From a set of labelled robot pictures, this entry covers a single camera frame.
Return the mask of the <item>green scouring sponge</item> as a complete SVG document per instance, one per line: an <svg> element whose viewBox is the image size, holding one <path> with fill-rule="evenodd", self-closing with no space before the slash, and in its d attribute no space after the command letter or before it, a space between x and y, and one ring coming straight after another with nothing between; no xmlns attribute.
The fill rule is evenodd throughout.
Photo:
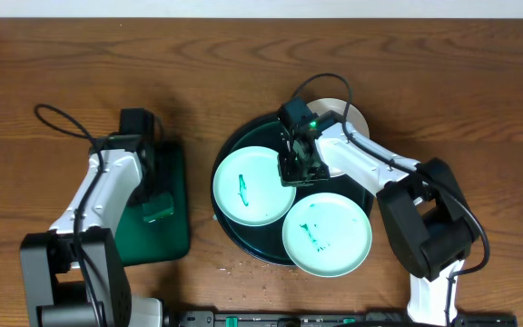
<svg viewBox="0 0 523 327"><path fill-rule="evenodd" d="M151 197L142 204L143 220L153 223L164 217L174 214L174 201L170 193L160 193Z"/></svg>

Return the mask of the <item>white plate with green stain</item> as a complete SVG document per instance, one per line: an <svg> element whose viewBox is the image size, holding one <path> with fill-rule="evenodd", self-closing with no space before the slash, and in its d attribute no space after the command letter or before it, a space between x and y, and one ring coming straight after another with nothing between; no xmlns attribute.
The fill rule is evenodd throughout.
<svg viewBox="0 0 523 327"><path fill-rule="evenodd" d="M343 114L346 102L335 98L321 98L308 103L310 110L322 116L330 111ZM355 179L360 174L366 174L367 168L372 167L371 159L358 146L351 143L342 131L343 123L334 122L326 128L314 141L321 161L326 164L330 177L347 174ZM370 138L370 131L366 119L354 106L350 105L347 129L352 136L361 134L363 138Z"/></svg>

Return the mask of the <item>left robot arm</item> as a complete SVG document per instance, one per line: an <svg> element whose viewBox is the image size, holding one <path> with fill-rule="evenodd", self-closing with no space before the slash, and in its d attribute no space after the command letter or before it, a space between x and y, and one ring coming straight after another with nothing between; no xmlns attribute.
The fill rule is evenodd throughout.
<svg viewBox="0 0 523 327"><path fill-rule="evenodd" d="M93 143L87 174L68 208L20 245L32 326L161 326L163 304L132 295L114 236L150 167L153 139L112 134Z"/></svg>

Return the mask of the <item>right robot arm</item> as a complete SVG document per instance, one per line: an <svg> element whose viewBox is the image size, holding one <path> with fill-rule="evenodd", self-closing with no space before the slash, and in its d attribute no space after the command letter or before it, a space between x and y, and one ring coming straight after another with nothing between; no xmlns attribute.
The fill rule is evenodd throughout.
<svg viewBox="0 0 523 327"><path fill-rule="evenodd" d="M341 118L310 118L284 125L288 151L279 158L283 184L306 186L349 176L378 201L390 247L410 274L407 313L419 324L456 321L455 291L461 275L481 270L463 263L476 240L488 243L449 166L397 155Z"/></svg>

